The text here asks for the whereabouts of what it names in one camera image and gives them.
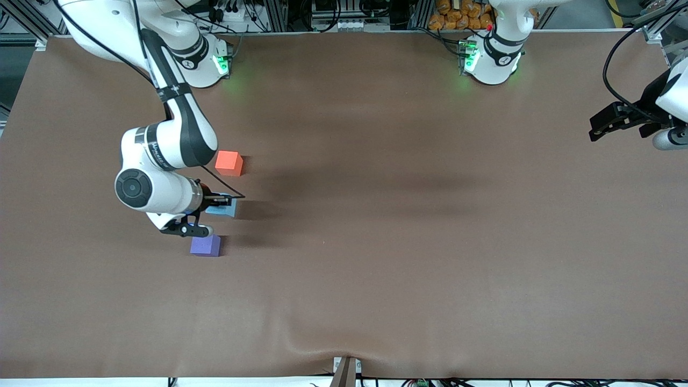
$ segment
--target orange cube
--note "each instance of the orange cube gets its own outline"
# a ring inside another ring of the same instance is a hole
[[[238,152],[218,151],[215,169],[223,176],[241,176],[244,159]]]

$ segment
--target purple cube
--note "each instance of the purple cube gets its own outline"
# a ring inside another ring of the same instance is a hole
[[[192,237],[191,253],[197,257],[219,257],[219,236],[213,234],[205,238]]]

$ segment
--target brown table surface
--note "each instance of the brown table surface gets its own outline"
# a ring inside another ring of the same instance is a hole
[[[497,87],[421,34],[247,37],[195,90],[238,219],[189,255],[113,191],[153,89],[70,39],[0,141],[0,376],[687,378],[688,152],[588,139],[621,33],[538,33]],[[638,35],[611,81],[666,67]],[[201,169],[182,171],[221,187]]]

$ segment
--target foam block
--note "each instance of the foam block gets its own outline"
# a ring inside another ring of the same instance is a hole
[[[217,206],[217,207],[208,207],[206,208],[206,213],[211,213],[213,215],[219,215],[219,216],[231,216],[232,218],[235,217],[237,213],[237,199],[232,199],[232,204],[228,206]]]
[[[218,151],[215,169],[223,176],[241,176],[244,159],[238,152]]]
[[[219,257],[220,242],[215,234],[205,238],[195,236],[191,239],[191,253],[197,257]]]

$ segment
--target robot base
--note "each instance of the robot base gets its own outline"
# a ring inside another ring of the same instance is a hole
[[[186,82],[198,88],[210,87],[222,78],[229,78],[232,65],[233,46],[212,34],[204,37],[208,40],[208,53],[198,67],[190,70],[184,66],[184,61],[180,66]]]
[[[513,60],[505,56],[502,59],[507,58],[507,64],[498,65],[486,53],[485,40],[482,37],[473,35],[468,38],[467,42],[467,47],[462,51],[465,51],[468,56],[465,59],[460,58],[459,61],[459,66],[462,66],[462,73],[470,74],[486,85],[499,85],[516,71],[521,54],[518,54]]]

